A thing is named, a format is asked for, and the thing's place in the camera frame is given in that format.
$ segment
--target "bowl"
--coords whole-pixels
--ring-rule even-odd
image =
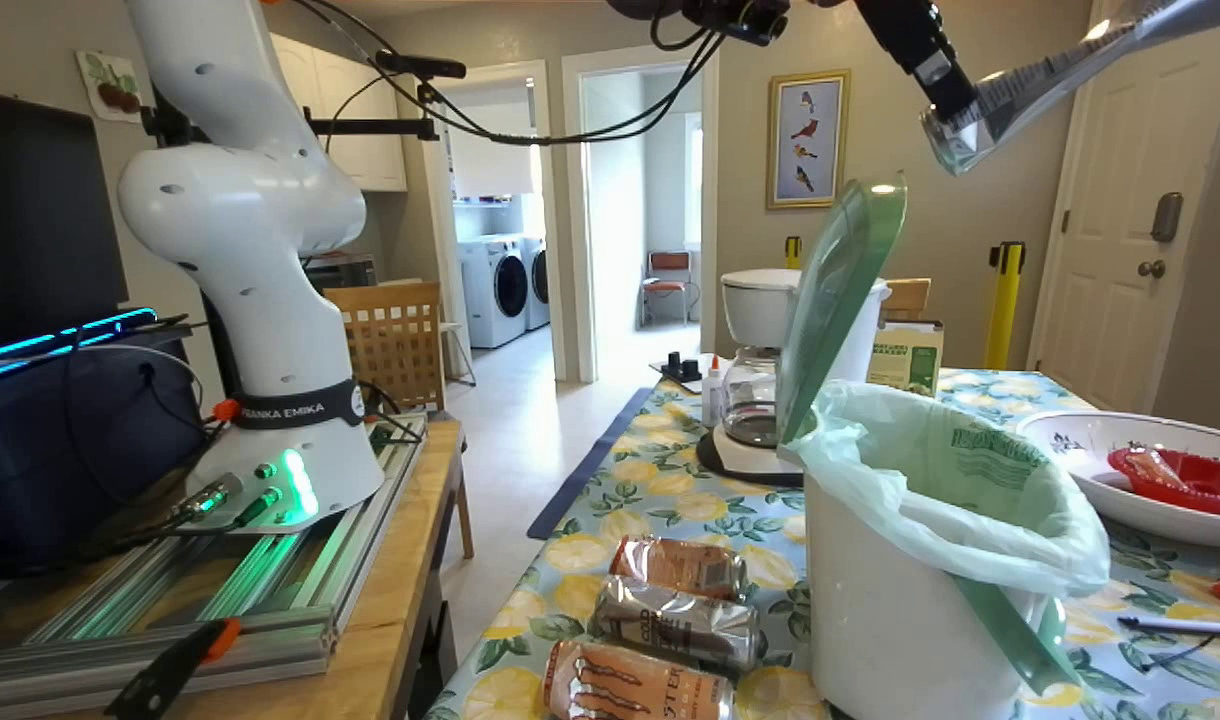
[[[1220,429],[1139,413],[1050,413],[1020,419],[1011,433],[1044,447],[1084,489],[1102,517],[1168,540],[1220,549],[1216,511],[1135,497],[1130,474],[1110,459],[1120,447],[1168,447],[1179,454],[1220,459]]]

